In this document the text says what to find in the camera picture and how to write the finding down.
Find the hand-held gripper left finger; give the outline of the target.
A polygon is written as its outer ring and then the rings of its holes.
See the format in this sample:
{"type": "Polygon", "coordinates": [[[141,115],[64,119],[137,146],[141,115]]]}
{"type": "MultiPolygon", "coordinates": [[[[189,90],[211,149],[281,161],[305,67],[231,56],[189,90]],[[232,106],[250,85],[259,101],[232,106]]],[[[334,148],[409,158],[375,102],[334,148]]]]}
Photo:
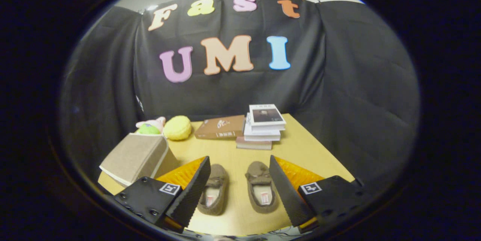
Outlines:
{"type": "Polygon", "coordinates": [[[156,179],[141,177],[114,199],[151,224],[182,233],[194,215],[210,174],[209,156],[201,157],[156,179]]]}

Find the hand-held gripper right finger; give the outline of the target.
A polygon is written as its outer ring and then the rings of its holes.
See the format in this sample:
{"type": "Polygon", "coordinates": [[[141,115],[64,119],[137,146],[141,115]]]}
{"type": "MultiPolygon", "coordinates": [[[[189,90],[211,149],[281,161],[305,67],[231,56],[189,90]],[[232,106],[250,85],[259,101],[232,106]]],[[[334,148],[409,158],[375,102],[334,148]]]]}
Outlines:
{"type": "Polygon", "coordinates": [[[273,155],[269,169],[291,224],[300,233],[338,223],[371,199],[356,181],[339,175],[324,178],[273,155]]]}

